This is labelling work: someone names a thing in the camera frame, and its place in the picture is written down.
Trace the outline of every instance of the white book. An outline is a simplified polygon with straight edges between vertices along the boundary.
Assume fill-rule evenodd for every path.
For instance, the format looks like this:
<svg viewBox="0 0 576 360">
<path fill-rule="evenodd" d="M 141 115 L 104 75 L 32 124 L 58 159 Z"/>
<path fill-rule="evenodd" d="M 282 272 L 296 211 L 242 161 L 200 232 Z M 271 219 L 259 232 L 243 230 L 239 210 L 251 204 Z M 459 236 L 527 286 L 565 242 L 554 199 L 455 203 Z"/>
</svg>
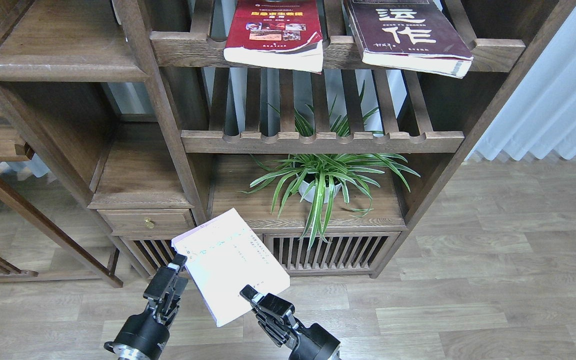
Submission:
<svg viewBox="0 0 576 360">
<path fill-rule="evenodd" d="M 246 285 L 262 294 L 290 287 L 284 267 L 235 209 L 175 237 L 172 246 L 188 257 L 185 268 L 218 328 L 252 309 L 240 296 Z"/>
</svg>

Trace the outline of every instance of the drawer knob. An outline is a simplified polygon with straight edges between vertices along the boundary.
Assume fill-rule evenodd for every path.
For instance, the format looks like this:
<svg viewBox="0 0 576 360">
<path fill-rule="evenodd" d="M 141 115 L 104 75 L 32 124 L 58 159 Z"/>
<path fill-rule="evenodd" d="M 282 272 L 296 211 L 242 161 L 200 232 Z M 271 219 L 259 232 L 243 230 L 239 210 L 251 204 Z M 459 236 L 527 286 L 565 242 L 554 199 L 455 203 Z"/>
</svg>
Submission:
<svg viewBox="0 0 576 360">
<path fill-rule="evenodd" d="M 155 223 L 151 220 L 151 218 L 145 218 L 143 219 L 145 225 L 146 225 L 146 229 L 153 229 L 155 228 Z"/>
</svg>

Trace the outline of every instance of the potted plant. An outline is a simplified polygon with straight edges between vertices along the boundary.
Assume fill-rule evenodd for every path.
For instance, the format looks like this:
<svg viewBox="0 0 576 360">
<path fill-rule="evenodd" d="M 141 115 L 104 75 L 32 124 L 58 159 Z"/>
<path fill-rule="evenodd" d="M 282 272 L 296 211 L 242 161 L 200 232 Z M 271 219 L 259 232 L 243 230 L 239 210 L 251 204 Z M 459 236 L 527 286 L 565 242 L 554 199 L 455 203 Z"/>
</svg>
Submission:
<svg viewBox="0 0 576 360">
<path fill-rule="evenodd" d="M 364 91 L 362 89 L 359 96 L 360 99 L 363 98 L 363 94 Z M 329 117 L 332 114 L 335 102 L 336 99 L 333 101 Z M 313 107 L 311 105 L 308 105 L 308 107 L 314 114 Z M 366 112 L 363 115 L 364 123 L 377 111 L 378 107 L 375 107 Z M 313 125 L 296 109 L 295 128 L 304 137 L 314 134 Z M 348 136 L 350 134 L 348 116 L 339 115 L 330 126 L 330 130 L 340 137 Z M 253 194 L 277 180 L 272 195 L 271 214 L 279 203 L 277 217 L 280 217 L 288 198 L 297 193 L 301 194 L 300 201 L 311 202 L 306 224 L 300 237 L 300 239 L 303 239 L 308 235 L 310 238 L 308 248 L 313 246 L 315 237 L 320 236 L 325 239 L 335 195 L 340 190 L 343 194 L 343 202 L 346 204 L 350 203 L 349 188 L 356 188 L 370 199 L 370 204 L 372 205 L 373 197 L 370 185 L 375 187 L 380 187 L 380 185 L 373 178 L 370 178 L 370 174 L 383 174 L 385 172 L 382 170 L 383 168 L 387 171 L 392 171 L 400 178 L 408 191 L 410 191 L 410 187 L 402 172 L 419 176 L 416 171 L 403 164 L 407 163 L 407 160 L 398 153 L 298 153 L 289 154 L 286 159 L 271 160 L 276 166 L 263 164 L 254 156 L 253 159 L 259 167 L 268 171 L 268 173 L 250 183 L 249 187 L 252 190 L 242 192 Z M 349 210 L 357 213 L 357 215 L 353 216 L 362 217 L 370 212 L 372 207 Z"/>
</svg>

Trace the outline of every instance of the wooden cabinet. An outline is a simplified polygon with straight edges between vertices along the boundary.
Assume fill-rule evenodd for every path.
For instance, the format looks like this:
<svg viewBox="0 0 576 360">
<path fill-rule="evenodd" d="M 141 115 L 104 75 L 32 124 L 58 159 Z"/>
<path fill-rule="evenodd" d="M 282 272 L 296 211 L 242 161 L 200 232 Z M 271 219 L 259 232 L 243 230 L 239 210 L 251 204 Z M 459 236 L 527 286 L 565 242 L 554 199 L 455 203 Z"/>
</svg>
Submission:
<svg viewBox="0 0 576 360">
<path fill-rule="evenodd" d="M 341 2 L 322 0 L 324 71 L 341 69 L 352 129 L 346 137 L 330 132 L 325 78 L 315 74 L 310 76 L 315 134 L 296 132 L 293 73 L 288 70 L 279 71 L 283 115 L 278 132 L 268 133 L 260 123 L 265 90 L 258 68 L 247 69 L 244 127 L 232 132 L 226 120 L 229 68 L 242 65 L 224 60 L 224 39 L 211 37 L 213 0 L 197 0 L 192 11 L 185 1 L 116 4 L 121 27 L 107 0 L 0 0 L 0 109 L 82 206 L 99 211 L 100 225 L 121 236 L 118 246 L 134 253 L 133 266 L 152 275 L 171 254 L 165 240 L 175 231 L 234 207 L 269 248 L 296 247 L 301 260 L 289 259 L 283 250 L 276 253 L 293 272 L 318 274 L 316 268 L 326 267 L 374 278 L 576 0 L 444 0 L 446 15 L 475 55 L 471 71 L 461 80 L 404 71 L 407 96 L 400 109 L 384 82 L 386 70 L 361 62 L 346 33 Z M 207 94 L 203 67 L 215 68 L 212 94 Z M 372 71 L 370 86 L 379 101 L 384 136 L 364 129 L 355 69 Z M 105 82 L 144 82 L 154 115 L 119 114 L 103 92 Z M 343 247 L 328 250 L 338 250 L 338 258 L 323 256 L 325 242 L 316 243 L 308 255 L 300 252 L 302 242 L 294 237 L 307 215 L 302 204 L 291 205 L 276 219 L 269 214 L 267 193 L 236 192 L 260 171 L 248 153 L 393 152 L 407 154 L 421 178 L 409 179 L 410 192 L 384 178 L 375 210 L 365 218 L 336 210 L 331 235 L 345 240 L 339 243 Z M 163 214 L 165 219 L 156 218 Z M 153 230 L 169 219 L 179 227 L 149 235 L 146 218 L 155 224 Z M 375 245 L 374 239 L 382 240 Z"/>
</svg>

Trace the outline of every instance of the white curtain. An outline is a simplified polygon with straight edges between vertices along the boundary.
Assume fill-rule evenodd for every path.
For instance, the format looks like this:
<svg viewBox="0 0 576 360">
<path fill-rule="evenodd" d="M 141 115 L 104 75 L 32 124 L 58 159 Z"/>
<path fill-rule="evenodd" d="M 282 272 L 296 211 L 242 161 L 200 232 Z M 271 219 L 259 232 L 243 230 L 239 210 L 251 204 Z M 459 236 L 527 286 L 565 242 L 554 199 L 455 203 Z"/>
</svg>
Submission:
<svg viewBox="0 0 576 360">
<path fill-rule="evenodd" d="M 576 8 L 474 147 L 484 158 L 576 155 Z"/>
</svg>

